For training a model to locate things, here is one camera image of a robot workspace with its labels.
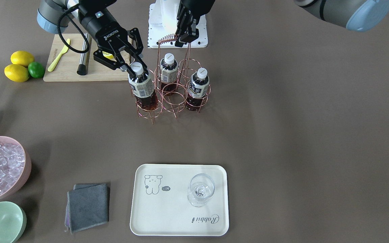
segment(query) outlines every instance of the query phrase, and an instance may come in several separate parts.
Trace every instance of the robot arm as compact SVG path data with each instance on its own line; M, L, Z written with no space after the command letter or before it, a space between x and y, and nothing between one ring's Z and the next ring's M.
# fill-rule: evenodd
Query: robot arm
M143 50L142 40L137 28L129 31L122 28L106 9L115 2L116 0L42 0L37 13L37 21L44 30L57 34L58 26L63 32L70 21L70 16L63 16L63 14L70 14L80 22L97 43L98 50L93 53L94 60L113 70L120 68L134 75L130 64L125 62L120 52L128 52L146 69L147 65L140 57ZM133 40L136 47L131 45L128 37ZM103 51L114 54L116 62L104 57Z
M177 30L175 46L182 47L199 38L196 25L202 15L210 12L215 0L181 0L177 15Z
M318 19L346 29L365 32L389 12L389 0L294 0Z

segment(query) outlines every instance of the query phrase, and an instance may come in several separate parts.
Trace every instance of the yellow knife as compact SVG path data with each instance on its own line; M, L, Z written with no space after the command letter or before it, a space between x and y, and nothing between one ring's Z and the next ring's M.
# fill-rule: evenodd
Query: yellow knife
M55 69L55 67L57 66L60 58L62 57L62 55L64 55L66 52L68 51L68 46L64 45L64 47L62 48L60 54L58 54L57 58L55 58L55 60L51 63L51 65L49 66L48 68L48 72L51 72Z

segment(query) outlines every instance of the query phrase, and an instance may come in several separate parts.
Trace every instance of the clear glass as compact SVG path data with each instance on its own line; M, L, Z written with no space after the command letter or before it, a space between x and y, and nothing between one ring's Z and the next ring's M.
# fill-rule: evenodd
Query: clear glass
M195 207L205 206L214 195L215 184L207 174L195 175L188 186L188 201Z

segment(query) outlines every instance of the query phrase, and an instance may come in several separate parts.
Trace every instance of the folded towel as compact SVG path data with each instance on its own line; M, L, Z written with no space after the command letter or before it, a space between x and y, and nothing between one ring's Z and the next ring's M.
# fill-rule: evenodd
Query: folded towel
M72 233L109 221L106 184L76 184L67 199L65 225Z

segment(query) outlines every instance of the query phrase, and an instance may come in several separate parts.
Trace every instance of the cartoon bear drawing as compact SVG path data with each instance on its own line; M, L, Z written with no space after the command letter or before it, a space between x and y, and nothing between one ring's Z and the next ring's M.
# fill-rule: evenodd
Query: cartoon bear drawing
M159 193L162 178L162 175L145 175L145 188L147 189L148 195Z

